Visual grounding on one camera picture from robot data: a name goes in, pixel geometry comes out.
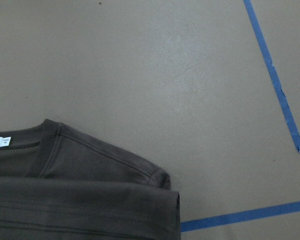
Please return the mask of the brown t-shirt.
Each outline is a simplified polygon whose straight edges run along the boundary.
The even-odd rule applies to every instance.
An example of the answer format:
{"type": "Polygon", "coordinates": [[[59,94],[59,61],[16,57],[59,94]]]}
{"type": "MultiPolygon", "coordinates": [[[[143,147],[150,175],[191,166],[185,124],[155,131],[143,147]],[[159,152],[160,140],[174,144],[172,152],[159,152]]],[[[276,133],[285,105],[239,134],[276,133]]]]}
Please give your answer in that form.
{"type": "Polygon", "coordinates": [[[45,120],[0,132],[0,240],[179,240],[169,174],[45,120]]]}

